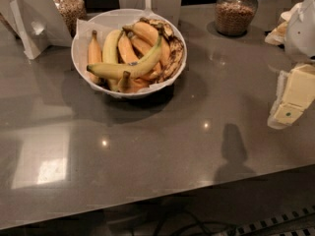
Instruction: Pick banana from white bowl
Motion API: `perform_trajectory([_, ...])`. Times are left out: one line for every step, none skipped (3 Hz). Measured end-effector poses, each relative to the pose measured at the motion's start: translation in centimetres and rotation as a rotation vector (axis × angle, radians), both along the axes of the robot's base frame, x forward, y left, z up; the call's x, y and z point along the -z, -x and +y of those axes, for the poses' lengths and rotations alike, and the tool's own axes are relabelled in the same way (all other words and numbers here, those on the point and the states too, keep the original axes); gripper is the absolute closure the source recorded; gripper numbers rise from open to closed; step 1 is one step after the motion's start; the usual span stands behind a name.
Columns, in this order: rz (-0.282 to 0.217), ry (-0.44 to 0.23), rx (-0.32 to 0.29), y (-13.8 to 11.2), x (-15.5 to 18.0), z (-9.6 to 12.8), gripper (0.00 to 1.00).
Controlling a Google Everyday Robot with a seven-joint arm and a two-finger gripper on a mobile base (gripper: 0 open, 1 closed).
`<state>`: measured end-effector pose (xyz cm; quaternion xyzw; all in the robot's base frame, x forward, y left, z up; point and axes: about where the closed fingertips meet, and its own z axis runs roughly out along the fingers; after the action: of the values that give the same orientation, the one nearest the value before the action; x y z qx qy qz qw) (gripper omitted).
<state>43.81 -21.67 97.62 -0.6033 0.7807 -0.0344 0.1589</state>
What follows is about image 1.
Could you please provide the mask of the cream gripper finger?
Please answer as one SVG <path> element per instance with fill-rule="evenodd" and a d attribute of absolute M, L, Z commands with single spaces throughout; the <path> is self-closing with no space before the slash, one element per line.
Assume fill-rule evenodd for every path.
<path fill-rule="evenodd" d="M 276 100 L 271 107 L 267 121 L 268 126 L 276 130 L 291 126 L 303 113 L 297 106 L 282 102 L 287 80 L 288 73 L 280 71 L 276 89 Z"/>
<path fill-rule="evenodd" d="M 297 64 L 288 74 L 282 102 L 307 109 L 315 99 L 315 67 Z"/>

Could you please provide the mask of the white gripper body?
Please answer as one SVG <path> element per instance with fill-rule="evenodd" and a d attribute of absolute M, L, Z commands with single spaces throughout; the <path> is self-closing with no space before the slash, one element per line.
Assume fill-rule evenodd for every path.
<path fill-rule="evenodd" d="M 278 25 L 267 34 L 265 42 L 272 45 L 281 45 L 286 42 L 293 44 L 300 37 L 298 13 L 302 3 L 296 3 L 290 10 L 281 13 Z"/>

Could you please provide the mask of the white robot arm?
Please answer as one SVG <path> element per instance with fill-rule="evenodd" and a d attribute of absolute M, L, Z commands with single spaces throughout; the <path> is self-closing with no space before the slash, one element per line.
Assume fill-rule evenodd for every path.
<path fill-rule="evenodd" d="M 284 53 L 293 61 L 289 71 L 271 68 L 278 75 L 276 100 L 268 126 L 291 126 L 315 100 L 315 0 L 303 0 L 281 14 Z"/>

